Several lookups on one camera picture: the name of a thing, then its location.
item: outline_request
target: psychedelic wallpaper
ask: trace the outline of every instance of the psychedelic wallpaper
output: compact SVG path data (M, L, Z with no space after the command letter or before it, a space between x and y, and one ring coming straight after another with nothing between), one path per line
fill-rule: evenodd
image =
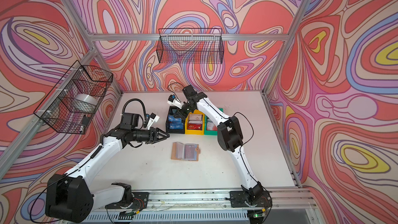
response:
M2 0L0 35L1 156L87 46L60 0ZM74 166L97 145L116 98L110 88L85 135L40 129L0 181L1 224L30 223L28 209L52 174ZM48 220L44 199L45 194L35 204L35 220Z
M287 33L301 0L73 0L93 33L158 33L159 28L212 28L224 33ZM259 90L280 49L275 41L224 42L222 65L158 64L157 42L101 41L123 91Z
M267 90L326 223L398 223L398 0L313 0Z

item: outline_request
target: green storage bin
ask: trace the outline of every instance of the green storage bin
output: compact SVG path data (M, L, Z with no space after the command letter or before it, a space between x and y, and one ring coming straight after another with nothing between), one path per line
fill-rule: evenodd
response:
M205 135L213 135L213 136L217 136L217 131L208 131L206 130L207 128L207 116L205 115Z

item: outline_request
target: workstation enclosure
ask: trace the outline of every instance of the workstation enclosure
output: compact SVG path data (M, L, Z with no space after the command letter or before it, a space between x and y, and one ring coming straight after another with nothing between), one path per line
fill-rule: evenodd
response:
M398 0L2 0L0 224L30 223L48 179L90 153L129 99L165 130L173 82L250 121L246 156L273 199L266 222L398 222L397 9ZM162 63L166 28L222 29L222 61ZM33 113L66 92L77 60L113 82L84 134L58 133ZM251 128L237 116L245 142ZM173 142L199 144L199 160L171 160ZM248 208L225 200L241 181L216 136L127 146L91 187L113 182L150 192L135 219L109 211L115 222L248 221ZM52 220L44 206L45 194L35 221ZM110 223L103 208L85 222Z

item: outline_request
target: black wire basket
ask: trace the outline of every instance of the black wire basket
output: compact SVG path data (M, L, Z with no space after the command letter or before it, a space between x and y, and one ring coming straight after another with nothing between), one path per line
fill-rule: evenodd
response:
M218 63L224 59L221 28L161 28L159 63Z
M63 77L68 72L74 73L56 99L47 109L37 110L52 91L49 92L34 114L56 132L85 134L112 83L113 74L97 66L79 63L76 69L74 65L64 74Z

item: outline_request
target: black mounting plate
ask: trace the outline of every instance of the black mounting plate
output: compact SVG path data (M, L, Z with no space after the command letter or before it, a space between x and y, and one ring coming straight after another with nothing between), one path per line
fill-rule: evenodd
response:
M140 199L144 202L144 208L147 208L148 205L148 197L149 197L149 193L148 192L132 192L132 194L134 195L134 198ZM141 201L139 200L134 200L132 202L132 206L129 207L129 209L139 209L140 206L142 206L142 203L140 203ZM122 209L122 207L128 207L129 204L125 204L125 203L119 203L119 202L115 202L115 203L111 203L106 205L106 209Z
M272 206L272 199L268 200L268 197L271 198L269 195L268 191L264 191L263 194L261 195L260 198L258 198L253 205L256 205L256 207L262 207L267 209L268 207ZM229 192L229 198L232 200L231 201L231 207L233 208L247 208L245 204L245 201L247 201L247 198L245 196L245 193L243 191L230 191Z

